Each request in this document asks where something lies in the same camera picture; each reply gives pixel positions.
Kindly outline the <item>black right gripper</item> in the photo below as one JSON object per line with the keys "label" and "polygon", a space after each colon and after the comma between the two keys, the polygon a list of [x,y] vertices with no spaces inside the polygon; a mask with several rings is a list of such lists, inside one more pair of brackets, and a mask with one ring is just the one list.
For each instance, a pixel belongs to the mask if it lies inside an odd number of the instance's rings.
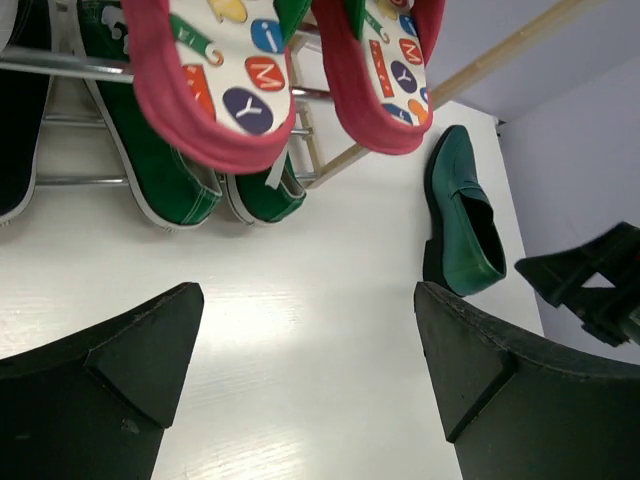
{"label": "black right gripper", "polygon": [[[553,306],[582,295],[582,328],[614,348],[639,344],[639,228],[621,222],[569,250],[524,258],[515,269]],[[584,286],[600,274],[611,286]]]}

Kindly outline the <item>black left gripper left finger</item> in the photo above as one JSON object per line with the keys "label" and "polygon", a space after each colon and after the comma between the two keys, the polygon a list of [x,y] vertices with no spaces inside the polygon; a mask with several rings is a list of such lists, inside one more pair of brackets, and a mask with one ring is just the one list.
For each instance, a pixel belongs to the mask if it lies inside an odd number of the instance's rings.
{"label": "black left gripper left finger", "polygon": [[185,282],[1,361],[4,479],[149,479],[204,308]]}

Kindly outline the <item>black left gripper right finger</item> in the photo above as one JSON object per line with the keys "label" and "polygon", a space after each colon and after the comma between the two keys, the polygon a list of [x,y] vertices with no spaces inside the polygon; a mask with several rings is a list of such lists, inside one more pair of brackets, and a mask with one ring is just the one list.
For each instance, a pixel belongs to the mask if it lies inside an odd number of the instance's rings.
{"label": "black left gripper right finger", "polygon": [[638,366],[547,340],[433,283],[417,283],[414,311],[463,478],[638,478]]}

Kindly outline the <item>green canvas sneaker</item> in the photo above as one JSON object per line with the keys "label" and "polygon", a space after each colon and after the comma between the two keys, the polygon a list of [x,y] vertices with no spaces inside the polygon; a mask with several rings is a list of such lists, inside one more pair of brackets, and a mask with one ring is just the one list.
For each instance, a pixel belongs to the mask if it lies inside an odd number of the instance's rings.
{"label": "green canvas sneaker", "polygon": [[[127,62],[128,29],[118,1],[70,1],[72,52],[81,58]],[[139,109],[133,86],[87,79],[141,212],[165,230],[195,228],[210,216],[223,191],[213,170],[166,143]]]}
{"label": "green canvas sneaker", "polygon": [[232,212],[251,226],[279,223],[306,199],[306,190],[294,174],[287,149],[267,170],[246,175],[225,174],[224,179]]}

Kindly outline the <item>pink green sandal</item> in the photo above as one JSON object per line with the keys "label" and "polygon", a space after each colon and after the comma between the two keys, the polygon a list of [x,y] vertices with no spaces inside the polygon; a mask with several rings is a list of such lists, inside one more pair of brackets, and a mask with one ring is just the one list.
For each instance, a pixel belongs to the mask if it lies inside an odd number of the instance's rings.
{"label": "pink green sandal", "polygon": [[426,65],[444,0],[314,1],[323,67],[346,133],[382,154],[416,150],[433,122]]}
{"label": "pink green sandal", "polygon": [[137,102],[151,127],[222,173],[269,169],[296,121],[288,43],[307,1],[122,4]]}

